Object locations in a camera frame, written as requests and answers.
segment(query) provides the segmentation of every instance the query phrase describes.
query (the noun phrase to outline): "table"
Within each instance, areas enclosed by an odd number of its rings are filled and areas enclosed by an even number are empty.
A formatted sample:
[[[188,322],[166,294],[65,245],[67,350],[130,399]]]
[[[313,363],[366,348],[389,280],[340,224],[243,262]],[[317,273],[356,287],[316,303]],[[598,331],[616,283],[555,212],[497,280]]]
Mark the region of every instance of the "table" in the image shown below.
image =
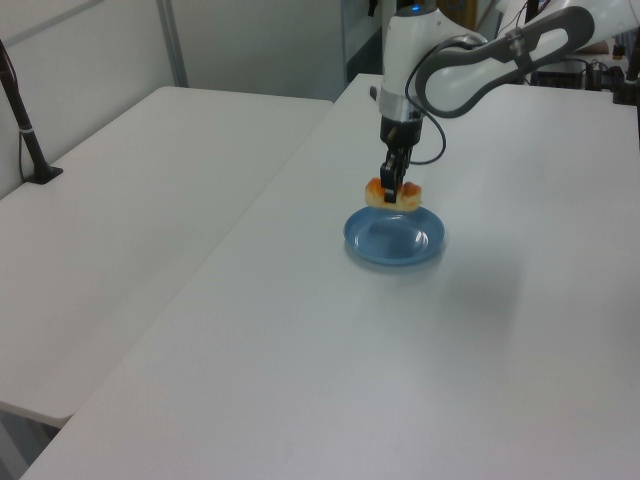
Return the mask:
[[[0,408],[63,425],[330,105],[163,88],[4,198]]]
[[[443,120],[446,156],[408,179],[446,250],[383,268],[342,239],[384,158],[379,82],[356,78],[24,480],[635,476],[635,109],[503,86]],[[415,158],[439,148],[425,124]]]

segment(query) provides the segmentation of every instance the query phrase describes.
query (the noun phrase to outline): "plate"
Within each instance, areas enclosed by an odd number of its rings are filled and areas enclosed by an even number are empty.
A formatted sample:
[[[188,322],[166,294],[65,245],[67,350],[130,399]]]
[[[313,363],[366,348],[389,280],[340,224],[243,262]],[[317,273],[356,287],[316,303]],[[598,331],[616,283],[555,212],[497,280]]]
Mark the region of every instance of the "plate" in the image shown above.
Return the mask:
[[[344,225],[347,245],[360,257],[382,265],[413,265],[440,253],[444,225],[426,208],[394,212],[366,207]]]

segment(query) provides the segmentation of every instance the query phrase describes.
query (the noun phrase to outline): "plate rim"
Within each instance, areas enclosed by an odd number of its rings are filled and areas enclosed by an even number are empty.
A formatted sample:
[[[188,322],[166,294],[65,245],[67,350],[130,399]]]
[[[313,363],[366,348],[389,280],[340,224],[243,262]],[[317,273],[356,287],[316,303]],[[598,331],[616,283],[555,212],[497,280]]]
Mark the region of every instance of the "plate rim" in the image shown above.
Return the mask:
[[[439,241],[437,242],[437,245],[435,247],[433,247],[433,250],[430,250],[427,247],[426,253],[423,253],[422,255],[417,255],[417,256],[413,256],[413,257],[405,257],[405,258],[401,258],[401,259],[390,259],[388,257],[379,257],[379,256],[372,256],[372,255],[366,255],[363,254],[363,252],[361,250],[359,250],[352,241],[349,240],[349,236],[348,236],[348,227],[350,226],[350,223],[352,223],[353,219],[359,215],[365,214],[366,212],[371,212],[371,211],[380,211],[380,212],[386,212],[389,215],[407,215],[407,214],[412,214],[414,212],[417,212],[418,210],[422,210],[424,213],[428,214],[428,218],[430,223],[432,223],[433,225],[436,226],[436,228],[438,228],[439,231],[442,232],[442,234],[439,236]],[[363,207],[355,212],[353,212],[349,218],[347,219],[347,221],[344,224],[344,227],[342,229],[342,233],[343,233],[343,237],[344,237],[344,241],[345,243],[349,246],[349,248],[360,258],[363,258],[369,262],[372,263],[376,263],[378,265],[390,265],[390,266],[407,266],[407,265],[415,265],[421,262],[425,262],[431,258],[437,257],[438,254],[442,251],[442,245],[444,244],[444,239],[445,239],[445,234],[446,234],[446,230],[444,227],[444,223],[442,222],[442,219],[436,215],[433,211],[424,208],[424,207],[418,207],[416,210],[413,210],[411,212],[397,212],[395,210],[385,210],[383,208],[376,208],[376,207],[371,207],[371,206],[366,206]]]

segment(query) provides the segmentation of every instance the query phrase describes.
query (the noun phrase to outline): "orange food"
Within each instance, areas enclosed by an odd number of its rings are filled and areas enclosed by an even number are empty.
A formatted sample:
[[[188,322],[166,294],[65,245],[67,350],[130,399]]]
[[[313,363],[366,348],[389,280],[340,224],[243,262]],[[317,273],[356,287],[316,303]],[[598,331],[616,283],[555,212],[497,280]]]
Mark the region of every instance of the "orange food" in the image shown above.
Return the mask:
[[[364,191],[367,205],[377,208],[387,208],[399,212],[411,212],[416,210],[422,203],[422,188],[418,185],[407,182],[398,189],[396,203],[384,201],[384,188],[379,178],[372,178]]]

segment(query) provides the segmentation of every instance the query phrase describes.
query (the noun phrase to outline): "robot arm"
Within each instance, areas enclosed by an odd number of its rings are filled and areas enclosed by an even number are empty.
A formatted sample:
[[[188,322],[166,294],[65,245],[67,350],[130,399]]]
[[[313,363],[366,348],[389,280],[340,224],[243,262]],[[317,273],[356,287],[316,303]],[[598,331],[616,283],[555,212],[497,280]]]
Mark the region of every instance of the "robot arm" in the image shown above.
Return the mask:
[[[395,203],[427,112],[464,115],[493,88],[638,27],[637,15],[640,0],[555,0],[526,26],[487,43],[435,7],[399,10],[389,23],[380,91],[385,200]]]

